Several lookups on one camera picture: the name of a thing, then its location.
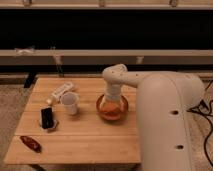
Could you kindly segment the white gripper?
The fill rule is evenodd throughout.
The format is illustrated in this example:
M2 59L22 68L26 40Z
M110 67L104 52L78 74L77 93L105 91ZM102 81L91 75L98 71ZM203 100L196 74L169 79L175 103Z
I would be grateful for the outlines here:
M100 103L102 110L115 110L122 108L121 85L108 84Z

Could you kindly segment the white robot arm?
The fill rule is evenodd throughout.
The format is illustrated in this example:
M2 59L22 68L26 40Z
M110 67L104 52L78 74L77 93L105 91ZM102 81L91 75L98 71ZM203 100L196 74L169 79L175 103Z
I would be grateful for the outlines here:
M131 72L123 64L105 68L102 77L108 99L117 99L123 85L136 89L142 171L196 171L187 111L204 97L202 80L190 73Z

